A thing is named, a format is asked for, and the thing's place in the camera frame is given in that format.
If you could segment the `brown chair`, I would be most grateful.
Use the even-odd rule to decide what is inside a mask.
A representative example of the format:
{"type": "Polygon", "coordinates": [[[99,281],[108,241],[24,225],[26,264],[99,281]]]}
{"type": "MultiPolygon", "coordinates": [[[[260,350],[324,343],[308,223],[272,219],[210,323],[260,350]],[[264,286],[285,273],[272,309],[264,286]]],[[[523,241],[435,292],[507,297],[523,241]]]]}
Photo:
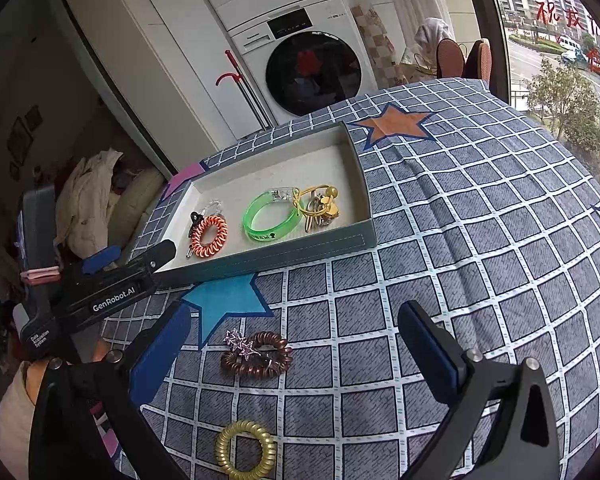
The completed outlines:
{"type": "Polygon", "coordinates": [[[490,42],[486,38],[481,38],[474,43],[466,58],[463,77],[480,79],[488,84],[491,79],[491,70],[492,53],[490,42]]]}
{"type": "Polygon", "coordinates": [[[437,46],[437,78],[463,76],[465,58],[458,43],[451,38],[443,38],[437,46]]]}

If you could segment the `brown spiral tie with stars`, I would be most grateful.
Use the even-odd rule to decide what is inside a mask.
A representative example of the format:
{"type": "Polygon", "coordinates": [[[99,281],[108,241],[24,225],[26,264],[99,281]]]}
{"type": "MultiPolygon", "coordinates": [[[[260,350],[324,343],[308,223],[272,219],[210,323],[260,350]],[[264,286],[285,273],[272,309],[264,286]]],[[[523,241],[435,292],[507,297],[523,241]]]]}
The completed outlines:
{"type": "Polygon", "coordinates": [[[244,336],[228,330],[224,336],[227,350],[222,354],[222,370],[240,377],[273,378],[286,373],[292,362],[292,349],[281,334],[257,332],[244,336]]]}

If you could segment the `teal jewelry tray box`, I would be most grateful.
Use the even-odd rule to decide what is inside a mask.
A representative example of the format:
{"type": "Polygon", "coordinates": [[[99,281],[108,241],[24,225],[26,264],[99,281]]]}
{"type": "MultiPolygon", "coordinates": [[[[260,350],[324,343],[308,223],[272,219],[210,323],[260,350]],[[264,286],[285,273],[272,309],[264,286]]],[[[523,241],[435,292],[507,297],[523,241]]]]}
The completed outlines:
{"type": "Polygon", "coordinates": [[[283,136],[186,183],[161,233],[176,248],[161,287],[296,266],[370,249],[377,235],[349,127],[335,122],[283,136]],[[227,240],[208,258],[190,251],[194,213],[217,214],[227,240]]]}

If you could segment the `beige clothes pile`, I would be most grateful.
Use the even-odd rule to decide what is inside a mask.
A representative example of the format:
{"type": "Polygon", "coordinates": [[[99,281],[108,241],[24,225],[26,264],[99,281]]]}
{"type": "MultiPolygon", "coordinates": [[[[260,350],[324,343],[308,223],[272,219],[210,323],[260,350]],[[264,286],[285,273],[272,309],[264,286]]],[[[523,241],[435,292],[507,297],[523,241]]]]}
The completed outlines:
{"type": "Polygon", "coordinates": [[[72,170],[56,202],[55,244],[90,258],[108,246],[108,211],[114,166],[123,153],[110,148],[72,170]]]}

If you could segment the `silver charm pendant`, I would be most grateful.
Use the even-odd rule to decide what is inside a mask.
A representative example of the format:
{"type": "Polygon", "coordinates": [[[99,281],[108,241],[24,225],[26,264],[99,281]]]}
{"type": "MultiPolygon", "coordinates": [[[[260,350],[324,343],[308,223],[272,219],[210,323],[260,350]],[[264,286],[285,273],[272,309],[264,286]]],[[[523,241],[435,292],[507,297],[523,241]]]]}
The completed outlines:
{"type": "Polygon", "coordinates": [[[306,204],[304,230],[309,233],[330,226],[339,216],[335,200],[326,194],[312,194],[306,204]]]}

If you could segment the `black hair clip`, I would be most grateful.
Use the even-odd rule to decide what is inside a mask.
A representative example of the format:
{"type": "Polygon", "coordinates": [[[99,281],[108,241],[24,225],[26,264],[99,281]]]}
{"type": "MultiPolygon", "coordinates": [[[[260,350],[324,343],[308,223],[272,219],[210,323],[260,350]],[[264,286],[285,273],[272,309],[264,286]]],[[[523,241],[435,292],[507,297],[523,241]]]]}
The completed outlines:
{"type": "Polygon", "coordinates": [[[197,211],[192,211],[190,213],[190,221],[192,225],[188,231],[188,237],[192,237],[198,226],[201,224],[202,220],[204,220],[204,215],[197,211]]]}

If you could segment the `green translucent bangle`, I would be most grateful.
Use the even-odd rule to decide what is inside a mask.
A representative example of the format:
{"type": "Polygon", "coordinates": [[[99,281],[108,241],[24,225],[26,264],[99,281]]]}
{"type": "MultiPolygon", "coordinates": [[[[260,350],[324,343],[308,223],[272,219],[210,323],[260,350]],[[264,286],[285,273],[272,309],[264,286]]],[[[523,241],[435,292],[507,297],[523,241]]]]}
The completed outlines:
{"type": "Polygon", "coordinates": [[[294,204],[294,188],[270,188],[248,205],[242,215],[242,228],[250,240],[274,242],[290,234],[299,224],[294,204]]]}

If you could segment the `blue grid bedsheet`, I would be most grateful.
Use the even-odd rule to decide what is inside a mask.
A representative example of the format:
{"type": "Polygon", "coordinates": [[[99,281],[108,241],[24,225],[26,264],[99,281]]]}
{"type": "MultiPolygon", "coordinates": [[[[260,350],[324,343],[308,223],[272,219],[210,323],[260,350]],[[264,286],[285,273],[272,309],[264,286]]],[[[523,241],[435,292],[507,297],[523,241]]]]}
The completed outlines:
{"type": "Polygon", "coordinates": [[[541,126],[477,81],[410,84],[324,108],[204,160],[220,168],[346,122],[366,180],[374,248],[260,274],[269,330],[291,367],[268,379],[222,370],[223,333],[190,334],[143,413],[191,479],[221,477],[220,431],[272,434],[276,479],[395,479],[446,408],[407,351],[396,317],[416,300],[464,348],[535,358],[573,479],[600,446],[600,184],[541,126]]]}

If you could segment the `white washing machine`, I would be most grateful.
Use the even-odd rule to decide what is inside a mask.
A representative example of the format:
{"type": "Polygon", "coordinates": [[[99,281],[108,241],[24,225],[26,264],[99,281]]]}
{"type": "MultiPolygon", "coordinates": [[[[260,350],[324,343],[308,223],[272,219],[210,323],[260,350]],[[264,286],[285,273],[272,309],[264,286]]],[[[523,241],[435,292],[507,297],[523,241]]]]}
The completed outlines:
{"type": "Polygon", "coordinates": [[[276,122],[377,89],[358,25],[343,0],[300,0],[230,31],[276,122]]]}

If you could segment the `checkered beige towel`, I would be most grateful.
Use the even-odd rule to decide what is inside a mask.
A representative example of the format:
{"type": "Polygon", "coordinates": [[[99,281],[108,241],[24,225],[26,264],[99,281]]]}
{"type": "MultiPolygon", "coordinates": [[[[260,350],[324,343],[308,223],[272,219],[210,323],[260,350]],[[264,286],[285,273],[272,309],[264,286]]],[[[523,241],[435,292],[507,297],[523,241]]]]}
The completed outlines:
{"type": "Polygon", "coordinates": [[[350,10],[370,58],[378,88],[404,84],[406,79],[401,74],[396,48],[381,17],[372,6],[351,6],[350,10]]]}

